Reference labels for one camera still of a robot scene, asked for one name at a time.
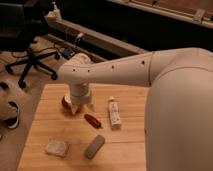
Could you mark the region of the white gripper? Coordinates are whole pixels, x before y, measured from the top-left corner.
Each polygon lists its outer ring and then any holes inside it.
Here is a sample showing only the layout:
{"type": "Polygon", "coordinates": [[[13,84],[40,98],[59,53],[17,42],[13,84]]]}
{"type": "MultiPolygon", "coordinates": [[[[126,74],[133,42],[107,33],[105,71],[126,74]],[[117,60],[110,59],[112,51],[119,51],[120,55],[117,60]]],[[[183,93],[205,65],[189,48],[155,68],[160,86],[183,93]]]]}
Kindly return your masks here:
{"type": "Polygon", "coordinates": [[[88,83],[72,84],[70,86],[70,100],[74,106],[71,106],[71,113],[75,115],[78,111],[78,105],[87,104],[87,108],[94,112],[92,101],[92,92],[88,83]]]}

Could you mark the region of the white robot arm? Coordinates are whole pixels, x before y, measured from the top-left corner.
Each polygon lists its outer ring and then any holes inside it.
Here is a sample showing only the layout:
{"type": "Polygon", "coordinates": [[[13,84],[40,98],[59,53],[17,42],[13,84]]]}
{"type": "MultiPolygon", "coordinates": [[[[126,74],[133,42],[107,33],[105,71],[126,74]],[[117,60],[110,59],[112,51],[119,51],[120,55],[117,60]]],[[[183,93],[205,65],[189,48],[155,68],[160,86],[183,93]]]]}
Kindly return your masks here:
{"type": "Polygon", "coordinates": [[[147,87],[147,171],[213,171],[213,52],[170,49],[101,63],[78,53],[58,74],[74,106],[91,101],[91,83],[147,87]]]}

